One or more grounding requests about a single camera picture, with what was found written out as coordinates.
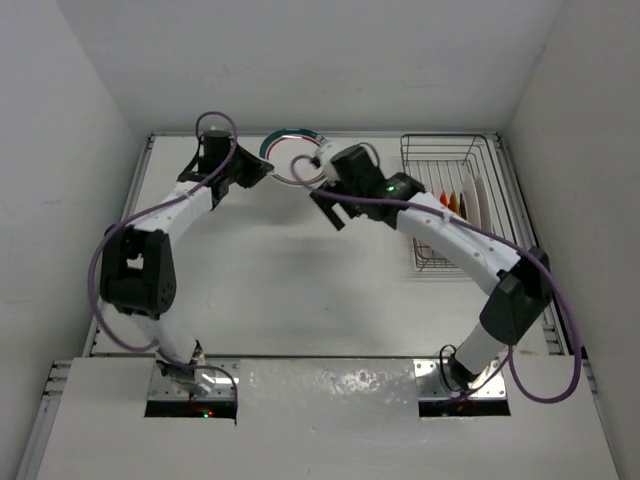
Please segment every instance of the white wall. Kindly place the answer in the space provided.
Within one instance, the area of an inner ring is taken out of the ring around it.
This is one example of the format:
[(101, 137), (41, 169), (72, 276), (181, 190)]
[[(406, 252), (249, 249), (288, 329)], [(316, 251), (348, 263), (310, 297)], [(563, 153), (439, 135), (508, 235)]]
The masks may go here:
[(141, 131), (503, 129), (562, 0), (58, 0)]
[(625, 478), (638, 478), (640, 3), (574, 0), (510, 128), (525, 196), (575, 306)]
[(81, 353), (86, 268), (140, 143), (54, 0), (0, 2), (0, 479), (51, 361)]

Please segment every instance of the white panel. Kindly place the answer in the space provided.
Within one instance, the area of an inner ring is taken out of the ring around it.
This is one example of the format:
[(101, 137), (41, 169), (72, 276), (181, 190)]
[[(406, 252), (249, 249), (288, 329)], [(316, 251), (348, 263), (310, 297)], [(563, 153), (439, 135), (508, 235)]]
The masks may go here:
[(82, 351), (89, 257), (121, 212), (140, 143), (54, 0), (0, 2), (0, 65), (0, 479), (8, 480), (51, 362)]
[(185, 131), (503, 129), (561, 0), (59, 0), (125, 115)]
[[(536, 393), (572, 360), (518, 357)], [(38, 480), (616, 478), (586, 379), (545, 406), (507, 377), (510, 417), (418, 416), (411, 360), (243, 361), (231, 420), (143, 418), (151, 360), (78, 359)]]
[[(261, 140), (240, 143), (257, 152)], [(398, 138), (340, 138), (360, 141), (378, 147), (387, 174), (400, 169)], [(193, 138), (155, 140), (136, 210), (164, 198), (194, 150)], [(471, 333), (487, 297), (466, 278), (413, 276), (409, 244), (366, 218), (337, 232), (308, 192), (267, 178), (233, 189), (185, 233), (174, 305), (208, 354), (434, 354)], [(129, 343), (145, 343), (115, 309), (106, 318)], [(520, 348), (547, 353), (539, 325)], [(98, 337), (95, 353), (120, 351)]]
[(572, 300), (625, 478), (640, 476), (640, 3), (568, 2), (510, 129), (522, 187)]

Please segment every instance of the plate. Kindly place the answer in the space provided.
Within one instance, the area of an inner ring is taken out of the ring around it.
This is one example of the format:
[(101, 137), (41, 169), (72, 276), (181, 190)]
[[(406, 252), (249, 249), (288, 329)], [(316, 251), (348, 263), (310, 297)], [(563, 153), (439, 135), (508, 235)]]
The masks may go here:
[(480, 228), (485, 232), (493, 232), (491, 221), (491, 200), (484, 178), (480, 175), (476, 178), (476, 192), (478, 194), (478, 204), (480, 207)]
[(464, 195), (464, 204), (467, 209), (467, 221), (471, 225), (482, 228), (478, 192), (476, 191), (476, 184), (469, 171), (466, 171), (464, 174), (464, 179), (462, 181), (462, 194)]
[(449, 210), (460, 215), (460, 205), (458, 204), (458, 197), (456, 192), (451, 192), (451, 198), (449, 199)]
[[(269, 134), (260, 145), (260, 157), (274, 166), (274, 180), (291, 186), (300, 183), (291, 175), (291, 160), (297, 155), (311, 155), (327, 140), (320, 134), (304, 128), (284, 128)], [(324, 179), (322, 173), (307, 163), (300, 162), (297, 170), (305, 182), (318, 183)]]

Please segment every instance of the white table surface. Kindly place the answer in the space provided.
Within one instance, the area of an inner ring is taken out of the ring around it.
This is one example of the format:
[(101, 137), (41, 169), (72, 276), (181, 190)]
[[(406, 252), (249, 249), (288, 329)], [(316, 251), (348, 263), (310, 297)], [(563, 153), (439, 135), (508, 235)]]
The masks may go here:
[[(401, 169), (399, 138), (340, 140), (369, 141), (387, 174)], [(240, 144), (257, 153), (261, 141)], [(194, 151), (193, 138), (156, 138), (136, 211), (171, 191)], [(494, 186), (503, 181), (487, 171)], [(306, 191), (267, 178), (251, 190), (233, 188), (178, 243), (174, 305), (211, 355), (431, 355), (466, 338), (486, 296), (467, 278), (412, 275), (409, 245), (366, 218), (337, 232)], [(105, 314), (122, 338), (146, 343), (113, 307)], [(540, 325), (519, 348), (547, 354)], [(93, 353), (119, 352), (106, 335), (96, 337)]]
[[(550, 396), (569, 357), (518, 356)], [(506, 375), (509, 417), (419, 418), (411, 360), (243, 360), (238, 426), (144, 418), (152, 360), (73, 362), (38, 480), (615, 479), (584, 375), (557, 405)]]

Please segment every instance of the metal frame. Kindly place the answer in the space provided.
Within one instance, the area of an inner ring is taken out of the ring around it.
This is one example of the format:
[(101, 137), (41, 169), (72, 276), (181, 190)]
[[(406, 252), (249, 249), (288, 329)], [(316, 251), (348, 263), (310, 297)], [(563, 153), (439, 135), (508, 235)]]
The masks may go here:
[(70, 368), (70, 360), (57, 360), (51, 366), (40, 408), (22, 454), (16, 480), (35, 480), (38, 476)]
[[(450, 139), (450, 142), (433, 144), (433, 141)], [(462, 171), (466, 169), (473, 178), (478, 175), (488, 177), (487, 162), (495, 169), (496, 155), (490, 148), (489, 140), (484, 135), (461, 134), (406, 134), (400, 138), (400, 156), (402, 168), (405, 173), (416, 177), (428, 189), (434, 192), (438, 198), (441, 191), (447, 187), (453, 191), (462, 192)], [(509, 220), (510, 233), (515, 238), (513, 224), (506, 204), (506, 198), (502, 194), (498, 198), (494, 192), (492, 182), (488, 182), (493, 203), (504, 205)], [(509, 235), (509, 230), (502, 224), (502, 217), (497, 216), (499, 235)], [(464, 276), (464, 272), (456, 265), (442, 257), (427, 245), (423, 245), (415, 239), (411, 240), (416, 273), (426, 276)]]
[[(518, 181), (513, 161), (509, 154), (508, 146), (501, 138), (496, 137), (494, 139), (494, 149), (500, 162), (500, 167), (505, 174), (505, 179), (510, 180), (510, 182), (507, 183), (507, 187), (511, 187), (508, 197), (512, 199), (510, 205), (516, 213), (515, 219), (516, 224), (520, 227), (520, 235), (522, 238), (521, 242), (523, 242), (527, 248), (539, 246), (538, 239), (531, 223), (531, 217), (529, 216), (527, 205), (522, 195), (520, 182)], [(547, 346), (549, 347), (549, 353), (551, 355), (569, 354), (571, 352), (571, 348), (568, 341), (566, 327), (560, 316), (558, 305), (555, 302), (553, 306), (545, 309), (543, 318), (546, 321), (546, 325), (543, 325), (543, 329), (547, 340)]]
[[(124, 220), (128, 216), (133, 213), (133, 209), (135, 208), (135, 204), (138, 201), (138, 196), (140, 195), (140, 189), (142, 188), (142, 179), (147, 171), (147, 165), (149, 165), (149, 158), (151, 157), (151, 151), (153, 149), (153, 142), (155, 139), (155, 135), (150, 135), (144, 143), (142, 147), (142, 151), (140, 152), (140, 156), (138, 157), (138, 163), (136, 164), (136, 169), (133, 173), (133, 178), (131, 179), (131, 187), (129, 188), (129, 193), (127, 194), (127, 201), (124, 204), (124, 209), (122, 211), (122, 215), (120, 216), (120, 220)], [(102, 309), (104, 303), (102, 299), (98, 301), (98, 306)], [(95, 344), (95, 338), (98, 334), (98, 322), (95, 317), (91, 318), (91, 325), (89, 326), (89, 334), (87, 335), (87, 341), (84, 344), (84, 349), (82, 350), (83, 357), (90, 357), (91, 351), (93, 350), (93, 346)]]

